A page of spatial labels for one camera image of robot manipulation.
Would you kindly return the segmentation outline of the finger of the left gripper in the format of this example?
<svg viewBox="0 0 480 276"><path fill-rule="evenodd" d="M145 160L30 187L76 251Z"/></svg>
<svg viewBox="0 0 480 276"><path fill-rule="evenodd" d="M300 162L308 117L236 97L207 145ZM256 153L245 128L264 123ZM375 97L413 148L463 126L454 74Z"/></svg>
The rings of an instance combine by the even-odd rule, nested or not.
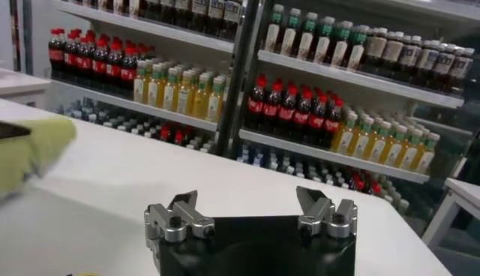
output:
<svg viewBox="0 0 480 276"><path fill-rule="evenodd" d="M24 137L31 134L31 130L18 124L8 122L0 123L0 139L5 140L14 137Z"/></svg>

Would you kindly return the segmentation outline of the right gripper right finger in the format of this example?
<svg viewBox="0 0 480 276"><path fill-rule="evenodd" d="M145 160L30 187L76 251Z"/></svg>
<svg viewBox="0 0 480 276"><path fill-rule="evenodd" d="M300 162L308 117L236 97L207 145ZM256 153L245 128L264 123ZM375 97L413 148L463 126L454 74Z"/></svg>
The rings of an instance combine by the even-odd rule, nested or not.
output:
<svg viewBox="0 0 480 276"><path fill-rule="evenodd" d="M302 186L296 195L303 214L298 216L298 230L308 238L323 232L334 239L357 235L358 206L351 199L342 199L338 205L322 191Z"/></svg>

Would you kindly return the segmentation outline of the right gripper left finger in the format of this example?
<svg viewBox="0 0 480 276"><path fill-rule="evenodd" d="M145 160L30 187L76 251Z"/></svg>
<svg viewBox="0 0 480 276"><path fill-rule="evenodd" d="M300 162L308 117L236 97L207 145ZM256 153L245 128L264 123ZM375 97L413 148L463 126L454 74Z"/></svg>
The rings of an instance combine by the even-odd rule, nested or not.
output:
<svg viewBox="0 0 480 276"><path fill-rule="evenodd" d="M181 243L188 237L188 231L198 239L213 237L215 220L195 209L197 197L197 190L192 190L175 195L167 207L160 203L148 205L144 211L146 241L163 239Z"/></svg>

